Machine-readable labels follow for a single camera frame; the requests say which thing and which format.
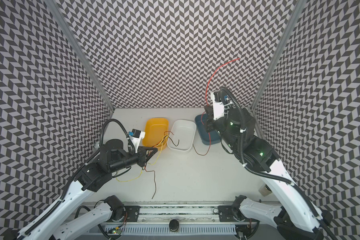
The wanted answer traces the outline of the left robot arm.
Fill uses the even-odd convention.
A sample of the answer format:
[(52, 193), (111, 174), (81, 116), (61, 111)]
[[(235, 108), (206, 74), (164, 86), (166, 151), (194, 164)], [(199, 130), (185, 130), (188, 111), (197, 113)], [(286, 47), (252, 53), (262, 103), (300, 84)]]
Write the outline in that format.
[[(104, 133), (109, 123), (116, 123), (127, 139), (128, 149), (116, 139), (104, 143)], [(69, 179), (63, 193), (26, 227), (16, 231), (7, 230), (5, 240), (74, 240), (96, 225), (100, 225), (115, 214), (123, 214), (127, 220), (124, 204), (116, 197), (107, 197), (102, 204), (84, 215), (66, 223), (66, 219), (80, 205), (104, 184), (114, 179), (113, 173), (138, 165), (144, 169), (148, 161), (158, 151), (155, 147), (140, 146), (145, 132), (133, 129), (127, 132), (116, 119), (107, 120), (100, 132), (99, 148), (87, 162)]]

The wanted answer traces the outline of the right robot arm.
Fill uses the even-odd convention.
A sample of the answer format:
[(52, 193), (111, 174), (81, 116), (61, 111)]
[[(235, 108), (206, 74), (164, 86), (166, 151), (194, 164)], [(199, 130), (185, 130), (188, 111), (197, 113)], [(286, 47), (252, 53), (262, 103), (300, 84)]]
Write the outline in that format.
[(207, 132), (216, 131), (227, 144), (225, 151), (234, 155), (246, 171), (258, 176), (277, 197), (281, 206), (271, 207), (240, 196), (232, 209), (237, 220), (254, 219), (277, 229), (286, 240), (322, 240), (330, 229), (333, 216), (317, 207), (287, 172), (276, 150), (255, 136), (255, 118), (241, 107), (226, 87), (211, 93), (205, 105)]

